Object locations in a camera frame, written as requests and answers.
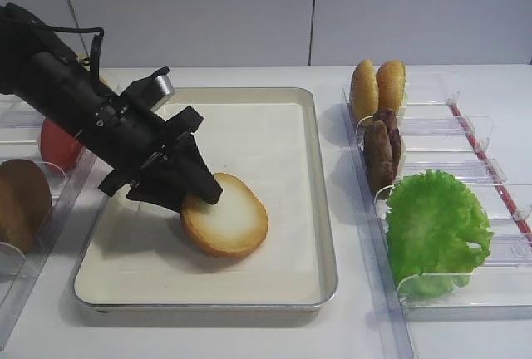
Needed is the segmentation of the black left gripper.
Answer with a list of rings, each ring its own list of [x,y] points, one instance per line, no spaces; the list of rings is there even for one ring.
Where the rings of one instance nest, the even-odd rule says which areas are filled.
[[[105,103],[77,118],[76,138],[112,167],[102,192],[128,184],[128,199],[180,212],[188,193],[217,204],[223,192],[193,136],[203,119],[191,106],[163,120],[141,105]]]

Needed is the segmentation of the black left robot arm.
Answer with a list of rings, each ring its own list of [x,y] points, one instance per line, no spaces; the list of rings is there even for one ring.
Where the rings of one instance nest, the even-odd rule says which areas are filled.
[[[156,105],[174,88],[162,67],[115,93],[100,78],[104,31],[89,29],[91,54],[81,60],[53,27],[13,3],[1,8],[1,92],[20,97],[78,140],[112,171],[100,190],[130,187],[133,201],[181,211],[187,194],[216,204],[222,189],[195,138],[203,117],[191,106],[163,120]]]

